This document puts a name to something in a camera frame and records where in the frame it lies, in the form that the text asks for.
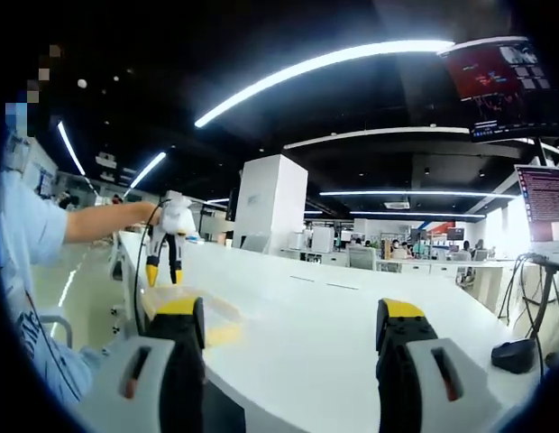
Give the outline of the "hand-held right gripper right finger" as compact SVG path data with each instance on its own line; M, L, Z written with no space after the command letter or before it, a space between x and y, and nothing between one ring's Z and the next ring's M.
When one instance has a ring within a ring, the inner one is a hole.
M415 305L379 301L376 351L381 432L480 432L494 419L487 373Z

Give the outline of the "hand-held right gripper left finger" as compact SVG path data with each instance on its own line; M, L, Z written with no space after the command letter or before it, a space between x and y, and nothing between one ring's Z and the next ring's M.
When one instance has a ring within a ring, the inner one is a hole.
M167 302L143 336L118 345L78 405L87 432L202 432L203 299Z

